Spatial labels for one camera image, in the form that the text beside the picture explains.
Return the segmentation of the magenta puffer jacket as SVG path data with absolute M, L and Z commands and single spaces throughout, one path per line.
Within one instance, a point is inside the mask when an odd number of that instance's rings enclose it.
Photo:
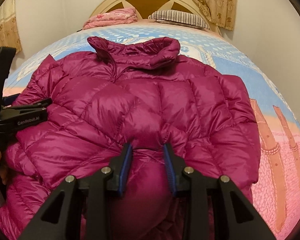
M 84 178 L 130 143 L 124 195 L 111 208 L 115 239 L 180 239 L 181 203 L 164 167 L 164 145 L 205 176 L 229 176 L 248 198 L 260 142 L 243 81 L 180 55 L 163 37 L 124 45 L 89 37 L 90 51 L 47 56 L 14 101 L 50 98 L 46 122 L 19 131 L 4 157 L 12 171 L 0 230 L 17 239 L 68 175 Z

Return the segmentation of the pink and blue bedspread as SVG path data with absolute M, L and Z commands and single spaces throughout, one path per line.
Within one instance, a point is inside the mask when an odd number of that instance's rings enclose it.
M 277 239 L 285 239 L 300 219 L 300 125 L 275 85 L 241 51 L 204 31 L 156 23 L 99 27 L 73 33 L 45 47 L 22 64 L 5 86 L 19 95 L 47 56 L 60 60 L 90 51 L 89 37 L 130 45 L 168 37 L 180 55 L 206 64 L 223 75 L 239 77 L 247 90 L 260 142 L 258 180 L 249 199 Z

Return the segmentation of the beige curtain left window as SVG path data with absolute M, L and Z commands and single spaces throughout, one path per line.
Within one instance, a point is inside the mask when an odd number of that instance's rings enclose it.
M 0 47 L 22 51 L 15 14 L 15 0 L 5 0 L 0 6 Z

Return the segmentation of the folded pink blanket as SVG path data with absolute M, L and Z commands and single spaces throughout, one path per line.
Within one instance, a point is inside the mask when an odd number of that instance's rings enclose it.
M 132 8 L 122 8 L 115 9 L 110 12 L 105 12 L 102 14 L 97 14 L 91 16 L 87 22 L 83 24 L 82 29 L 91 29 L 96 27 L 105 27 L 118 24 L 130 24 L 138 21 L 136 14 L 136 9 Z

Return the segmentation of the cream wooden headboard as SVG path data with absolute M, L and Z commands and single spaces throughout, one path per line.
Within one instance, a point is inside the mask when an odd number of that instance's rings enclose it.
M 145 20 L 155 11 L 159 10 L 178 10 L 195 14 L 203 18 L 209 25 L 212 32 L 221 35 L 220 29 L 209 22 L 200 8 L 193 0 L 104 0 L 91 13 L 91 16 L 109 12 L 120 8 L 136 9 L 138 19 Z

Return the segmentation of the striped grey pillow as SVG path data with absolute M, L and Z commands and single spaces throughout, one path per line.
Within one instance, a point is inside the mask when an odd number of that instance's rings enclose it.
M 211 29 L 209 24 L 200 16 L 178 10 L 158 10 L 149 15 L 148 19 L 191 25 L 206 30 Z

